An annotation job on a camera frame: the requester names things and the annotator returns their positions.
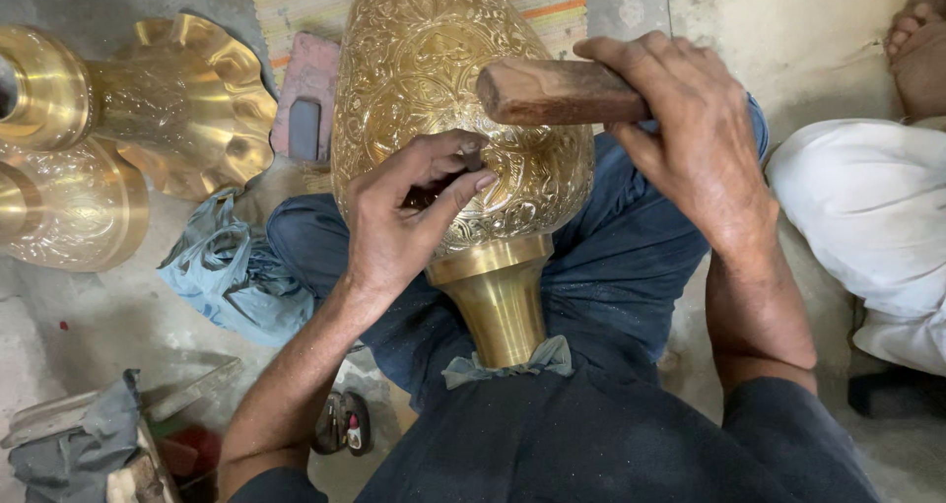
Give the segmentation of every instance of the blue jeans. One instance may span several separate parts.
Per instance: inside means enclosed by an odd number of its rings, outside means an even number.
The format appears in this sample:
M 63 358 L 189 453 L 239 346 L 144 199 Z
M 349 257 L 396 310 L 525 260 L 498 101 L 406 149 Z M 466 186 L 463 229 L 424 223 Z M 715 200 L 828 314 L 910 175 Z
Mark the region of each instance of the blue jeans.
M 768 127 L 752 98 L 749 111 L 761 157 Z M 612 347 L 626 341 L 633 345 L 627 350 L 643 348 L 655 362 L 667 343 L 674 301 L 710 246 L 613 136 L 595 137 L 595 158 L 594 188 L 585 206 L 552 236 L 555 251 L 541 280 L 546 326 L 549 335 L 565 335 L 574 352 L 574 340 L 587 346 L 587 340 L 598 339 Z M 270 217 L 267 234 L 273 252 L 318 305 L 348 261 L 348 228 L 332 195 L 286 200 Z M 575 322 L 585 324 L 582 331 L 562 325 Z M 445 390 L 440 371 L 447 363 L 475 350 L 456 306 L 423 274 L 361 341 L 385 376 L 411 394 L 417 410 L 429 393 Z M 580 355 L 599 367 L 608 365 L 605 352 L 583 349 Z

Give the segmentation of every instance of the engraved brass vase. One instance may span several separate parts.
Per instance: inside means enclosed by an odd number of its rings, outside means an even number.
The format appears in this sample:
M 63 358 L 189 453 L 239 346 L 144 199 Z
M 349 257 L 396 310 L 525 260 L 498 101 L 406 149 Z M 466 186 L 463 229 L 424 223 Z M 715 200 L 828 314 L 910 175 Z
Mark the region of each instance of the engraved brass vase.
M 30 27 L 0 27 L 0 60 L 17 85 L 0 140 L 20 148 L 66 150 L 95 133 L 156 190 L 197 201 L 242 188 L 272 164 L 276 102 L 260 63 L 210 21 L 146 19 L 106 62 L 84 61 Z
M 346 189 L 417 134 L 451 128 L 490 137 L 499 179 L 453 221 L 426 273 L 459 307 L 488 368 L 524 363 L 546 337 L 539 299 L 550 233 L 591 189 L 590 126 L 491 122 L 479 69 L 503 56 L 550 59 L 507 0 L 355 0 L 341 44 L 332 132 L 333 187 Z
M 145 179 L 112 141 L 47 153 L 0 141 L 0 252 L 98 272 L 135 253 L 147 230 Z

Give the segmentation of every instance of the bare foot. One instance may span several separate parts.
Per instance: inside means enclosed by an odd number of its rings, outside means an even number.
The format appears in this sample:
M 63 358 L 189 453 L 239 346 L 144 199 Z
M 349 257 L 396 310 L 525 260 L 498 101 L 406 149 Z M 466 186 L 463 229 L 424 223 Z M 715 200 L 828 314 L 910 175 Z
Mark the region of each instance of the bare foot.
M 929 4 L 897 17 L 886 42 L 890 70 L 912 119 L 946 116 L 946 22 Z

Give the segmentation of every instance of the hand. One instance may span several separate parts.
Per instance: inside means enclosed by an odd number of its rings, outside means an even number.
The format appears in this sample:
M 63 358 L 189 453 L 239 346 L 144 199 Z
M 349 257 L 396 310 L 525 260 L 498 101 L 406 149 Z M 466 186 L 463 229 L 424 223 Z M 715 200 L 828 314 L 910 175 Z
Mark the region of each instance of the hand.
M 488 169 L 464 172 L 458 153 L 468 143 L 482 149 L 489 137 L 460 129 L 418 135 L 348 185 L 351 240 L 344 280 L 383 306 L 382 312 L 427 266 L 460 210 L 496 180 Z M 405 207 L 408 194 L 436 196 L 427 207 Z
M 745 89 L 719 56 L 660 32 L 622 43 L 595 37 L 575 54 L 619 73 L 660 122 L 607 125 L 635 166 L 699 228 L 724 258 L 775 236 L 778 205 L 759 170 Z

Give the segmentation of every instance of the striped mat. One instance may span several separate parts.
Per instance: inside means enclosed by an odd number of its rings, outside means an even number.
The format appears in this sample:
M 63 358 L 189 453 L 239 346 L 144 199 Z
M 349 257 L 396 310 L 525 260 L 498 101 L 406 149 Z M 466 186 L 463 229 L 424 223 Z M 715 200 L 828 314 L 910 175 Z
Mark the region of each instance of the striped mat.
M 553 57 L 572 58 L 572 43 L 587 37 L 585 0 L 509 0 L 532 24 Z M 352 0 L 253 0 L 278 86 L 290 61 L 292 37 L 306 31 L 341 41 Z

